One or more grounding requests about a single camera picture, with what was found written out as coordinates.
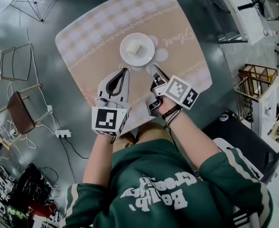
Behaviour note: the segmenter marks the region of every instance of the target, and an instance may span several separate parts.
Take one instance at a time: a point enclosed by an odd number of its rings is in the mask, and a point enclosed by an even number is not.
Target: wristband
[[[174,112],[180,109],[182,109],[182,107],[177,104],[176,106],[172,107],[169,111],[167,111],[165,114],[163,114],[162,119],[165,120],[166,117],[168,117],[169,115],[173,114]]]

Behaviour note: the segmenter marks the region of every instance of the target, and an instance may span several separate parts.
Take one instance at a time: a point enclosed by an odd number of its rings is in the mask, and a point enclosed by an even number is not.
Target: bracelet
[[[167,128],[167,127],[170,125],[170,123],[172,123],[173,120],[176,119],[176,117],[179,115],[179,113],[180,113],[181,111],[182,111],[182,109],[179,109],[177,112],[175,112],[175,113],[169,118],[168,122],[166,122],[164,128]]]
[[[162,119],[165,120],[166,117],[168,117],[169,115],[173,114],[174,112],[180,110],[182,107],[180,105],[176,105],[174,107],[172,107],[169,111],[167,111],[165,114],[162,115]]]

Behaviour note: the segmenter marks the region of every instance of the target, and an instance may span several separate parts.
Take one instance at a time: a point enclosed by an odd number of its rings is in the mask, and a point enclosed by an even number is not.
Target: hand
[[[173,100],[163,96],[163,104],[158,108],[158,111],[163,115],[176,105],[177,104]]]

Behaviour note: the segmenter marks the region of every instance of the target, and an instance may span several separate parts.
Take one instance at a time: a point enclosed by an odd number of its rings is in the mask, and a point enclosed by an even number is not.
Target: equipment
[[[127,103],[129,78],[128,69],[122,68],[100,83],[96,105],[92,107],[92,129],[97,134],[120,136],[131,109]]]
[[[149,115],[159,116],[156,109],[162,105],[162,97],[164,95],[181,107],[190,110],[198,98],[199,93],[195,91],[189,83],[175,75],[169,80],[168,76],[156,65],[151,65],[149,72],[153,78],[150,90],[154,95],[154,97],[152,96],[146,100]]]

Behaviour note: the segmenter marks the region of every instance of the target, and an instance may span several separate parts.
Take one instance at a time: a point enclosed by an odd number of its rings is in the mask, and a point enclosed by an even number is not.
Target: checkered pattern
[[[69,67],[90,47],[150,13],[177,4],[176,0],[110,0],[87,12],[56,37],[56,45]]]

